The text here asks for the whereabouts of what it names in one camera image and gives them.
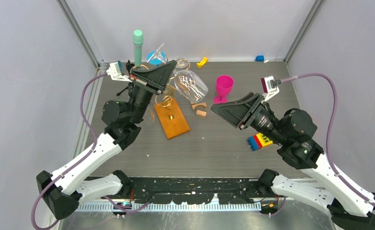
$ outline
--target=gray wall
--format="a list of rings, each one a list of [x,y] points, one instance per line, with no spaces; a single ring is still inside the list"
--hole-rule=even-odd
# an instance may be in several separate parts
[[[283,60],[313,2],[68,0],[93,52],[106,62],[134,59],[136,29],[144,32],[142,60],[162,43],[169,58]]]
[[[352,179],[375,192],[375,1],[326,1],[289,62],[291,74],[322,72],[338,91],[331,152]],[[295,81],[299,104],[325,145],[332,92],[317,77]]]
[[[0,230],[32,229],[35,177],[72,156],[94,73],[56,1],[0,1]],[[42,202],[43,227],[46,210]]]

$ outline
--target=pink goblet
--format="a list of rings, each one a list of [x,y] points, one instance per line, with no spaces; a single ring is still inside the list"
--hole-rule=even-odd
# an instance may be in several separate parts
[[[228,75],[221,75],[216,80],[216,91],[218,96],[214,98],[214,104],[228,102],[226,96],[231,92],[234,79]]]

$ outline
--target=gray wooden table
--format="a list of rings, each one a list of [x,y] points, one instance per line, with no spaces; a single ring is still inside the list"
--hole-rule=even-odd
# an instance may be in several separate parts
[[[120,154],[112,157],[93,175],[108,175],[123,170],[128,176],[172,176],[172,177],[259,177],[264,169],[273,169],[287,177],[306,177],[282,161],[276,153],[278,146],[268,146],[252,151],[247,139],[257,132],[252,128],[240,131],[210,110],[216,95],[215,81],[220,75],[234,78],[235,85],[229,101],[244,97],[249,92],[262,93],[260,79],[273,75],[275,79],[289,77],[284,62],[209,62],[201,69],[192,63],[194,71],[207,85],[209,92],[203,99],[208,107],[207,117],[195,115],[190,102],[176,92],[176,100],[189,123],[191,131],[172,140],[167,140],[153,108],[149,106],[145,121],[136,141]],[[105,78],[102,82],[92,126],[99,134],[106,125],[101,121],[103,104],[108,100],[127,101],[127,93],[116,96],[126,86],[124,82]],[[273,97],[270,105],[280,118],[286,110],[298,108],[292,84],[280,86],[280,93]],[[92,139],[89,135],[88,145]]]

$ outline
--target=blue lego brick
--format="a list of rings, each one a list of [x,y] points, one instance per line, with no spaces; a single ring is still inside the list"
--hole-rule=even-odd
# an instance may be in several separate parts
[[[264,61],[265,57],[263,55],[256,56],[255,61]]]
[[[250,145],[252,151],[256,151],[256,150],[260,149],[253,137],[248,138],[248,144]]]

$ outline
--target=wooden board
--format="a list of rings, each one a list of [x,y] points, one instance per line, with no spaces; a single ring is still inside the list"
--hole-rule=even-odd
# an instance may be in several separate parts
[[[172,114],[174,115],[174,119],[172,120],[169,119],[169,110],[162,108],[157,104],[155,105],[155,110],[158,114],[160,123],[162,124],[166,137],[168,138],[168,140],[170,140],[172,138],[189,132],[190,127],[186,119],[184,118],[184,115],[180,110],[179,104],[177,104],[175,98],[173,98],[172,105],[170,105],[168,108],[172,111]]]

